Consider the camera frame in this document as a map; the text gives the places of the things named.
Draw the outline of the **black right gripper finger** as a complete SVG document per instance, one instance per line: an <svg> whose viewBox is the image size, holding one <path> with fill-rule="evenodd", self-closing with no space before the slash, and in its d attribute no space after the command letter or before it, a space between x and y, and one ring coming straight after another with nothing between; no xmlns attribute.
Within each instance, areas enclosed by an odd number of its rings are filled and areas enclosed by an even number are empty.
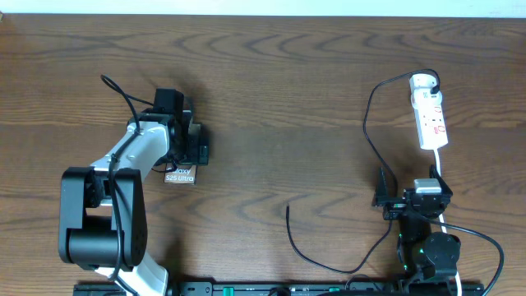
<svg viewBox="0 0 526 296"><path fill-rule="evenodd" d="M378 171L377 185L375 189L375 197L388 197L388 196L389 196L389 188L387 186L387 182L385 178L385 171L382 167L380 167Z"/></svg>
<svg viewBox="0 0 526 296"><path fill-rule="evenodd" d="M439 174L439 172L437 170L437 167L434 164L432 164L430 166L430 168L429 168L429 175L430 175L430 178L434 178L434 179L436 179L438 181L438 183L441 186L441 189L446 189L447 188L447 185L446 185L445 181L443 180L443 178Z"/></svg>

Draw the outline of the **bronze Galaxy smartphone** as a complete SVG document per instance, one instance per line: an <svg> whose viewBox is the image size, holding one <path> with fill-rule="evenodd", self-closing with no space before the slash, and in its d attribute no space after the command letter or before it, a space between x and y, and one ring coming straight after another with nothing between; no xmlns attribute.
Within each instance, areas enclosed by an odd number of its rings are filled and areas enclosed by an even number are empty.
<svg viewBox="0 0 526 296"><path fill-rule="evenodd" d="M199 165L191 163L189 158L189 131L187 136L187 152L182 160L177 162L177 168L173 172L164 174L164 182L167 184L195 185L196 172Z"/></svg>

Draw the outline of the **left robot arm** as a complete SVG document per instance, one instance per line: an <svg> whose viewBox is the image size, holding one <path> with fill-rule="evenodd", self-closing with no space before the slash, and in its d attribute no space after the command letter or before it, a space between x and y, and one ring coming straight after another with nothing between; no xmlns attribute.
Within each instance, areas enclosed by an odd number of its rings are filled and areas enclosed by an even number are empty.
<svg viewBox="0 0 526 296"><path fill-rule="evenodd" d="M87 167L62 175L58 255L104 275L125 295L167 295L169 274L146 251L142 183L161 164L202 166L209 145L185 96L158 88L151 107L135 114L122 139Z"/></svg>

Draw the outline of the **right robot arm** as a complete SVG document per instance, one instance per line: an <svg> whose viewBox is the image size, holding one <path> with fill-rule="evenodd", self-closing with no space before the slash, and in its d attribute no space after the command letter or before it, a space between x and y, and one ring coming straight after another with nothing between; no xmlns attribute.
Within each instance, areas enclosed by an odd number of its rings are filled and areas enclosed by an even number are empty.
<svg viewBox="0 0 526 296"><path fill-rule="evenodd" d="M397 253L405 276L395 288L405 294L462 295L457 262L461 242L443 230L432 231L431 224L450 204L453 192L430 167L429 177L414 181L400 197L389 193L385 173L378 173L372 204L383 209L383 219L399 223Z"/></svg>

